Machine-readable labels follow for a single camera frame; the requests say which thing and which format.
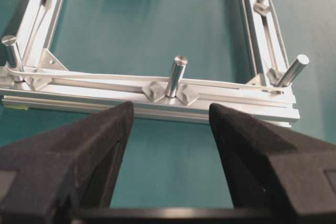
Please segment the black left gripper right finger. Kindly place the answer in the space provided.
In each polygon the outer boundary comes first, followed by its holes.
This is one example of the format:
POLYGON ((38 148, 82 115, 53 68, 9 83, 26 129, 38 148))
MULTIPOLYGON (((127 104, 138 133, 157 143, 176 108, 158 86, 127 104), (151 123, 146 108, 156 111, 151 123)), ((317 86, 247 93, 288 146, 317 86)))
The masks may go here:
POLYGON ((235 207, 335 223, 335 145, 213 103, 209 122, 235 207))

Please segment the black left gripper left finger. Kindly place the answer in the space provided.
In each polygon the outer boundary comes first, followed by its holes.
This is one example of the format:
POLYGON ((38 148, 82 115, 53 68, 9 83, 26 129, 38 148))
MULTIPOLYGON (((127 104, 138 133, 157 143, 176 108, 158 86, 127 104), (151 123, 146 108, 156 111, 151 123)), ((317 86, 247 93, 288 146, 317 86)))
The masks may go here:
POLYGON ((125 102, 1 147, 1 223, 70 223, 110 206, 134 122, 125 102))

